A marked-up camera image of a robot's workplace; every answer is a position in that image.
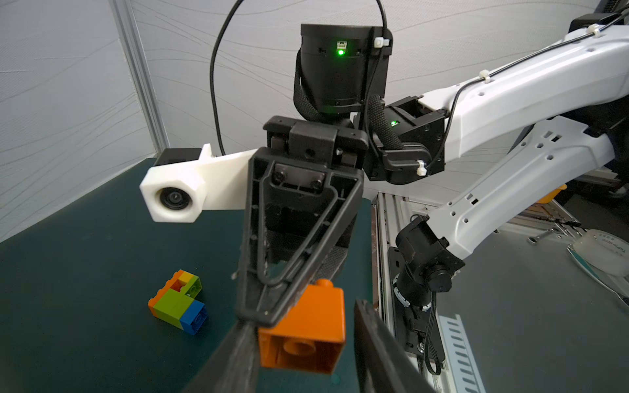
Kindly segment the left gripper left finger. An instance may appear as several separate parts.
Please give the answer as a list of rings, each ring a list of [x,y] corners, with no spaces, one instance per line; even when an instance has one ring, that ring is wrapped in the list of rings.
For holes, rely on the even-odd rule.
[[[259,369],[257,327],[238,321],[183,392],[255,392]]]

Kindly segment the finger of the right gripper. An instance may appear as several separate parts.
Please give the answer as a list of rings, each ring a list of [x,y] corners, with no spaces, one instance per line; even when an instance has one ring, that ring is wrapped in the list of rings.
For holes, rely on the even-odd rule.
[[[302,195],[275,179],[278,169],[296,165],[268,147],[248,163],[235,311],[259,327],[276,326],[305,286],[305,230],[297,223]]]

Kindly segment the blue brick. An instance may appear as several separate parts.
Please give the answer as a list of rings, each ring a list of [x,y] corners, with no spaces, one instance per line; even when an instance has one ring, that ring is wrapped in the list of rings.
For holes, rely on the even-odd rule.
[[[182,329],[190,334],[196,335],[207,320],[207,310],[204,303],[193,300],[193,303],[186,309],[180,318]]]

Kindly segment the small green brick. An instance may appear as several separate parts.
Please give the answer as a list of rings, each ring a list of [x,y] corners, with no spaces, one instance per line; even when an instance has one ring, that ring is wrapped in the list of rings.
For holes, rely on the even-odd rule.
[[[201,280],[200,278],[198,278],[198,276],[196,276],[196,278],[193,281],[191,281],[188,285],[184,287],[181,286],[180,293],[189,298],[195,299],[198,296],[198,294],[201,292],[201,290],[202,290]]]

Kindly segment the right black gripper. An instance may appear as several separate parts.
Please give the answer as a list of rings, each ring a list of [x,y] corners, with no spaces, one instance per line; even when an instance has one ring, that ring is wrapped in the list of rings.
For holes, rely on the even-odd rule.
[[[304,24],[293,104],[264,126],[260,163],[260,313],[286,314],[347,256],[365,180],[393,182],[385,106],[393,37],[382,26]]]

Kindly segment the dark orange brick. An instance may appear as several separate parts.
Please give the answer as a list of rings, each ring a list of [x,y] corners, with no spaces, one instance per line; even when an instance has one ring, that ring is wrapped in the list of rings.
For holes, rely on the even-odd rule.
[[[260,365],[331,374],[347,343],[344,292],[319,279],[273,328],[259,328]]]

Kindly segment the small orange brick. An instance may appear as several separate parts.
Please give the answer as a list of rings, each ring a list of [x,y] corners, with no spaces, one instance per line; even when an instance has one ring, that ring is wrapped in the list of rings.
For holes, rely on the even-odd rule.
[[[184,273],[183,270],[179,270],[175,272],[173,276],[168,281],[165,282],[165,285],[157,291],[157,294],[148,301],[147,303],[148,308],[150,309],[150,312],[154,317],[157,317],[155,306],[158,303],[158,301],[160,301],[160,299],[162,299],[162,297],[173,287],[176,287],[177,289],[181,288],[179,279],[183,273]]]

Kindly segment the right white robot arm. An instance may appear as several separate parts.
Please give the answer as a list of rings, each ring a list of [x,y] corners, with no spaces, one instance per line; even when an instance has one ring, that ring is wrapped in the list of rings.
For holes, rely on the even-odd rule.
[[[434,309],[465,259],[556,186],[627,154],[627,8],[575,19],[568,35],[450,88],[382,99],[387,27],[304,25],[296,119],[265,124],[249,162],[236,314],[271,328],[347,232],[366,179],[406,184],[508,132],[511,152],[466,192],[398,234],[407,307]]]

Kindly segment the long lime green brick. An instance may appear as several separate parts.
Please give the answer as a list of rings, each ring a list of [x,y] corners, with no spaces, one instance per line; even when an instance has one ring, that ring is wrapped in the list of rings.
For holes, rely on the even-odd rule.
[[[180,318],[192,303],[192,298],[170,289],[155,306],[157,318],[182,329]]]

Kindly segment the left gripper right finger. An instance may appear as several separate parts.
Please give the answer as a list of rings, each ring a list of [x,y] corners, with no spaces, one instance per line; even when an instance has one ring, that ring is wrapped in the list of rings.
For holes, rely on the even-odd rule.
[[[354,350],[361,392],[434,391],[365,300],[355,302]]]

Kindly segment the small yellow brick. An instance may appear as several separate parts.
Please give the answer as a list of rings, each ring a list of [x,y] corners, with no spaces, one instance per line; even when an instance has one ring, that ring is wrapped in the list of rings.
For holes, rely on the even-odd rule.
[[[183,270],[180,270],[180,276],[178,277],[178,281],[180,285],[184,287],[188,285],[191,281],[193,281],[195,278],[196,278],[195,275],[185,272]]]

